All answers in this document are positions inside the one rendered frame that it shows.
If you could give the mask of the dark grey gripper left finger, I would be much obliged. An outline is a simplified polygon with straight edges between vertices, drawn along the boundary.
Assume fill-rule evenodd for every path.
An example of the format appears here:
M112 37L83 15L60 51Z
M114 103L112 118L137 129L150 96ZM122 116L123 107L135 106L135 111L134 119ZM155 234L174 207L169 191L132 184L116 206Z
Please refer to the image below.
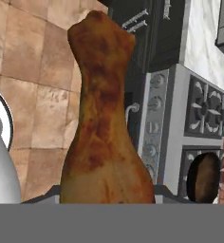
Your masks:
M60 186L53 185L44 195L40 195L24 201L24 204L34 204L34 203L50 203L58 204L60 197Z

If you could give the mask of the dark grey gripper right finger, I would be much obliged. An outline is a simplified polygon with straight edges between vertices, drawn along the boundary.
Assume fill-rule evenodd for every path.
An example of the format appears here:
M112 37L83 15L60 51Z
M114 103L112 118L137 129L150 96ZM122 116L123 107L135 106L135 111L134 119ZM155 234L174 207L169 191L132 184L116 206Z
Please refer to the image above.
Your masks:
M183 203L191 204L189 199L185 199L179 196L175 196L165 185L155 185L154 186L155 200L157 204L174 204Z

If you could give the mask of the brown roasted chicken drumstick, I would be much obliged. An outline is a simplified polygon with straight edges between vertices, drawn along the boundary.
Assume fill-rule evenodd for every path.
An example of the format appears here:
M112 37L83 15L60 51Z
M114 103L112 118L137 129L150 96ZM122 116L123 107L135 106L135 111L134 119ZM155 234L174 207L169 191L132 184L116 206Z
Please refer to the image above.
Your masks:
M100 10L67 31L82 74L79 122L65 157L62 203L153 203L150 174L129 137L124 80L135 37Z

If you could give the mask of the black pan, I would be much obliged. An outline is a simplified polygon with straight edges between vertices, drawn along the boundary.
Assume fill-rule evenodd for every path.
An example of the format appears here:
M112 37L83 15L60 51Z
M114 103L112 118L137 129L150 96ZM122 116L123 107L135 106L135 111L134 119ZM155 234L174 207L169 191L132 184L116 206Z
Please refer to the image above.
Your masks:
M195 203L212 204L220 182L220 159L214 152L198 155L191 163L187 180L188 198Z

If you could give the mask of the white plate with black rim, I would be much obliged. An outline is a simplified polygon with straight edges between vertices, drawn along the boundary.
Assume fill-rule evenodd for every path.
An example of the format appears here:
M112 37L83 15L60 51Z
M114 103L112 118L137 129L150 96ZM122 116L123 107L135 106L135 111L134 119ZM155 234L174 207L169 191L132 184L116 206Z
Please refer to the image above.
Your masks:
M0 93L0 135L10 150L13 141L13 117L6 100Z

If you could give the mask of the white jug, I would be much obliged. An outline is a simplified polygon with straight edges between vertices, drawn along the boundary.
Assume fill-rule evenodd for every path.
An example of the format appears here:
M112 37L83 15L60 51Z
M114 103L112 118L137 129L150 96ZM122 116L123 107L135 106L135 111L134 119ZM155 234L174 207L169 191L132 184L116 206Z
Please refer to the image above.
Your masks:
M2 122L0 120L0 204L19 204L21 202L19 179L1 134Z

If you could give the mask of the silver stove with black grates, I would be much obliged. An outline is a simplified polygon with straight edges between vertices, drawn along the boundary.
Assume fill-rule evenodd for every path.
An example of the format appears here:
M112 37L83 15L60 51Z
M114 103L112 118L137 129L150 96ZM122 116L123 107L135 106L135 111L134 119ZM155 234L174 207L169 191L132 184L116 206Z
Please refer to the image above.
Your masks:
M125 81L125 109L138 103L127 127L133 145L155 185L185 199L194 159L214 152L224 158L224 90L183 65Z

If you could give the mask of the dark cupboard run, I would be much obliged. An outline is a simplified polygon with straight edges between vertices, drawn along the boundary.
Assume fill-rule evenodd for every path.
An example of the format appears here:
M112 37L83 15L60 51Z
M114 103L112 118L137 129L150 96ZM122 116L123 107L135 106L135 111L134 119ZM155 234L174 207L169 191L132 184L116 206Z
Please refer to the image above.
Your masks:
M145 20L148 26L132 33L136 44L128 67L130 73L154 72L178 62L185 0L171 0L170 20L163 19L164 0L98 1L108 7L108 15L120 27L144 9L149 12L149 15L137 20L137 23ZM133 22L122 29L129 30L137 23Z

